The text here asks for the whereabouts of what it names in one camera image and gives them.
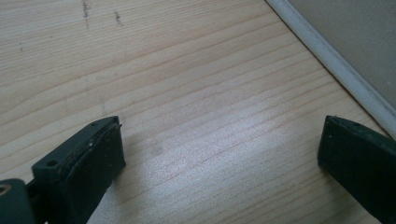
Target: black clamp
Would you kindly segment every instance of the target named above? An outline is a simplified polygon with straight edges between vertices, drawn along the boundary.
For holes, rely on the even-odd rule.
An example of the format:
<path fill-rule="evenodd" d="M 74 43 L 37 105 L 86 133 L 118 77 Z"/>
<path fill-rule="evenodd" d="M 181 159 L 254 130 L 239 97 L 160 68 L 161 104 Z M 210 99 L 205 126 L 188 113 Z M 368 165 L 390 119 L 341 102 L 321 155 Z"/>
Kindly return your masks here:
<path fill-rule="evenodd" d="M 328 116 L 318 163 L 382 223 L 396 223 L 396 142 L 359 123 Z"/>
<path fill-rule="evenodd" d="M 0 181 L 0 223 L 86 223 L 125 166 L 118 117 L 99 119 L 33 167 L 26 186 Z"/>

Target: light wood grain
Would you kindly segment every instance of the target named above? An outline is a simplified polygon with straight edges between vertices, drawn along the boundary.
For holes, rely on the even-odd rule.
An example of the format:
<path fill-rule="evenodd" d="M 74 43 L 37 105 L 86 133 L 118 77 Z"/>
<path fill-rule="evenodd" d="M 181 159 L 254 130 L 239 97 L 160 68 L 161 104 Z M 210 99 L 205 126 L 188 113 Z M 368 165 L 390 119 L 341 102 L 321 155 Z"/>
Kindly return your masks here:
<path fill-rule="evenodd" d="M 2 1 L 0 174 L 118 115 L 90 223 L 376 223 L 317 165 L 326 115 L 380 131 L 262 0 Z"/>

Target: scratch mark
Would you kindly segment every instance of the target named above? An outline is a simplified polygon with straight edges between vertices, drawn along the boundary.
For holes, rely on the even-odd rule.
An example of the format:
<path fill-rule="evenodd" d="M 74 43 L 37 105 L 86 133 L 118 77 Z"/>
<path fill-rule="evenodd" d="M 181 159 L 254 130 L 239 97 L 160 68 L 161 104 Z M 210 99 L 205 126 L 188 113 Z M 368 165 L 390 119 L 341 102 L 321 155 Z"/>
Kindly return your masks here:
<path fill-rule="evenodd" d="M 102 98 L 100 99 L 100 104 L 101 104 L 101 107 L 102 107 L 102 116 L 105 117 L 107 115 L 106 102 Z"/>
<path fill-rule="evenodd" d="M 83 17 L 85 18 L 85 26 L 87 30 L 90 30 L 90 26 L 88 24 L 88 17 L 90 16 L 89 10 L 91 9 L 90 5 L 88 4 L 88 0 L 82 0 L 82 10 L 84 12 Z"/>
<path fill-rule="evenodd" d="M 66 107 L 66 115 L 70 115 L 70 110 L 69 110 L 69 98 L 66 98 L 65 101 L 65 107 Z"/>
<path fill-rule="evenodd" d="M 88 76 L 85 76 L 84 80 L 85 80 L 85 91 L 89 91 L 90 90 L 90 81 L 88 80 Z"/>
<path fill-rule="evenodd" d="M 122 24 L 122 22 L 120 20 L 121 19 L 120 14 L 116 10 L 114 10 L 114 14 L 116 14 L 116 22 L 117 22 L 117 24 L 120 25 L 120 26 L 123 26 L 123 24 Z"/>

